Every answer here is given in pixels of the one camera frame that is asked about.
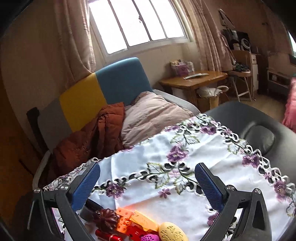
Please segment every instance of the dark brown flower-shaped object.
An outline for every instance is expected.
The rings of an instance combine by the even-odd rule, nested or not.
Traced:
[[[114,210],[109,208],[95,211],[93,214],[94,222],[102,232],[110,232],[117,226],[119,217]]]

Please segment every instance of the chair leg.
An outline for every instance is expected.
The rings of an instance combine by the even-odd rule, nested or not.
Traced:
[[[232,84],[233,84],[233,86],[234,86],[235,93],[236,93],[236,95],[237,95],[237,99],[238,99],[238,101],[240,102],[240,100],[239,100],[239,93],[237,92],[237,86],[236,86],[236,84],[235,84],[235,81],[234,81],[234,77],[233,77],[233,76],[231,77],[231,82],[232,82]]]
[[[250,92],[249,85],[248,85],[248,81],[247,81],[247,78],[246,78],[246,77],[244,77],[244,81],[246,82],[246,85],[247,85],[247,90],[248,90],[248,92],[249,92],[250,101],[252,101],[251,92]]]

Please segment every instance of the cabinet drawer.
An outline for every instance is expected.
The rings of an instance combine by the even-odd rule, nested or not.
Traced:
[[[252,64],[257,64],[256,55],[252,54]]]

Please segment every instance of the yellow block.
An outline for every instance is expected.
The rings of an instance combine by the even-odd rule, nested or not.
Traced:
[[[135,210],[135,214],[131,216],[130,220],[141,225],[144,231],[153,230],[158,232],[159,225],[137,210]]]
[[[95,73],[66,90],[59,101],[73,132],[81,130],[107,104]]]

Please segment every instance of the red cylinder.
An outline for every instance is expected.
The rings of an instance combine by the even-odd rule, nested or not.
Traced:
[[[107,241],[123,241],[122,237],[119,237],[115,234],[104,233],[99,229],[96,230],[96,236]]]

